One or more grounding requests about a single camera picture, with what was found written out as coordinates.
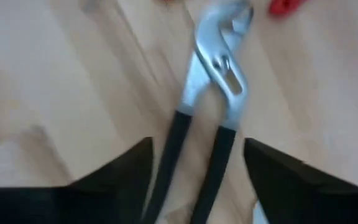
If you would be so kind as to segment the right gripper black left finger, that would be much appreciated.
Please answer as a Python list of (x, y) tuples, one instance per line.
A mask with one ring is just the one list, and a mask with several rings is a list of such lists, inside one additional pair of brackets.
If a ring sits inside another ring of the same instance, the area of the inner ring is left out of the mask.
[(152, 166), (145, 137), (68, 185), (0, 187), (0, 224), (140, 224)]

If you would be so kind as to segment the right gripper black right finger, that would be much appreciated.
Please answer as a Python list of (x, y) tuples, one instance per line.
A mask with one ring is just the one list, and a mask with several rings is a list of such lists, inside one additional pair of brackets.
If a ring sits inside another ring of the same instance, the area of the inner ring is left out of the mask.
[(358, 224), (358, 185), (253, 138), (243, 155), (268, 224)]

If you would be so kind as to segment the silver pliers with black handles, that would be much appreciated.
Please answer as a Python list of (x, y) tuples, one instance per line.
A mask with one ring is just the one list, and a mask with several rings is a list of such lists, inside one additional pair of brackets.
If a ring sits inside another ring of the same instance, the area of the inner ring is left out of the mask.
[(188, 222), (207, 224), (248, 98), (247, 79), (234, 54), (248, 33), (253, 17), (254, 7), (248, 0), (212, 5), (201, 16), (194, 31), (194, 48), (181, 100), (172, 117), (152, 195), (140, 224), (156, 224), (198, 98), (215, 83), (226, 100), (225, 115), (216, 131), (205, 178)]

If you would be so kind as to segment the red T-handle hex key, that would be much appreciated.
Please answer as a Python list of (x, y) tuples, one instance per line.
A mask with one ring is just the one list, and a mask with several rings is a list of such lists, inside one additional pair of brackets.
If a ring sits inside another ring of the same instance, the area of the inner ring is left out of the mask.
[(271, 0), (267, 12), (275, 18), (286, 17), (297, 11), (309, 0)]

